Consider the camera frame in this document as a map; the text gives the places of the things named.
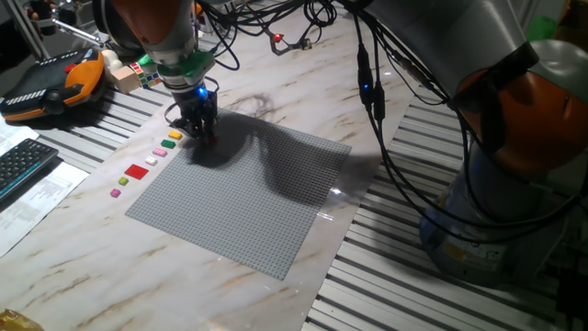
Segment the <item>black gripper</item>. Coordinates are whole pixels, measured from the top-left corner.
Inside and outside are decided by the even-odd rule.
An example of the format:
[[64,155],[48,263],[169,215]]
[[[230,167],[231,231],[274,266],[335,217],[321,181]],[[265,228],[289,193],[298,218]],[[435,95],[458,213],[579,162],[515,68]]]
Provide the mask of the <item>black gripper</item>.
[[218,116],[217,92],[204,85],[193,86],[186,92],[172,93],[180,108],[180,117],[175,122],[184,123],[184,131],[192,138],[215,141],[214,125]]

